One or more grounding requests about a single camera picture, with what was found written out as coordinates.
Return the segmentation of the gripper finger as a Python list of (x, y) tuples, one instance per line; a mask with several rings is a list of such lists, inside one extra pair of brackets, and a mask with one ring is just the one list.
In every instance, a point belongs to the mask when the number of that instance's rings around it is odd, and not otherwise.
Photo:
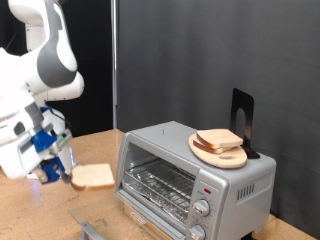
[(42, 169), (35, 168), (33, 170), (33, 173), (37, 176), (37, 178), (42, 184), (46, 184), (48, 182), (48, 176)]

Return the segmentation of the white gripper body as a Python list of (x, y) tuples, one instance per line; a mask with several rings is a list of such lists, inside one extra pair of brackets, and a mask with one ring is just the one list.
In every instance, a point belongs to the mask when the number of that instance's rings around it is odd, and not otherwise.
[(0, 166), (10, 179), (42, 169), (48, 179), (70, 175), (72, 134), (61, 112), (51, 108), (25, 108), (1, 121)]

